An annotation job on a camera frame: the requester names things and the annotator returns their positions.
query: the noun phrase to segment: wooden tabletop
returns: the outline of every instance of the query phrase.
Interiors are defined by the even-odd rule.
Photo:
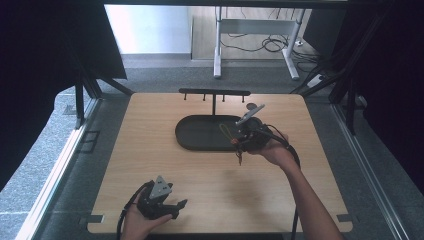
[[[242,116],[247,103],[265,104],[255,116],[289,135],[299,154],[302,171],[330,212],[339,229],[348,232],[351,222],[338,222],[347,214],[333,173],[322,149],[308,109],[299,95],[252,94],[218,97],[216,114]],[[129,103],[92,215],[102,223],[89,223],[92,233],[113,233],[122,207],[145,182],[158,175],[172,182],[165,201],[188,199],[176,220],[155,233],[257,233],[290,232],[294,200],[282,170],[261,156],[243,154],[243,163],[232,152],[196,152],[182,148],[175,126],[188,115],[211,114],[212,97],[173,93],[138,93]]]

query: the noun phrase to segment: gray carpet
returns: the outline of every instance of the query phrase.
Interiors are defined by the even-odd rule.
[[[223,68],[222,78],[214,79],[213,69],[196,68],[130,68],[128,80],[119,80],[135,92],[178,92],[179,88],[212,88],[248,90],[255,93],[289,93],[300,82],[292,81],[287,68],[232,67]],[[35,239],[115,239],[114,234],[94,235],[86,229],[97,192],[105,173],[122,118],[129,101],[118,90],[103,84],[103,100],[95,110],[88,131],[98,136],[97,142],[82,142],[81,150],[71,160],[52,204]],[[331,86],[306,99],[312,120],[330,162],[346,203],[354,228],[345,233],[347,239],[394,239],[365,181],[352,150],[338,127],[326,96]],[[407,225],[411,239],[424,239],[419,216],[424,216],[424,200],[399,170],[396,160],[356,113],[357,136],[370,158],[377,176]],[[280,235],[183,235],[153,236],[152,239],[281,239]]]

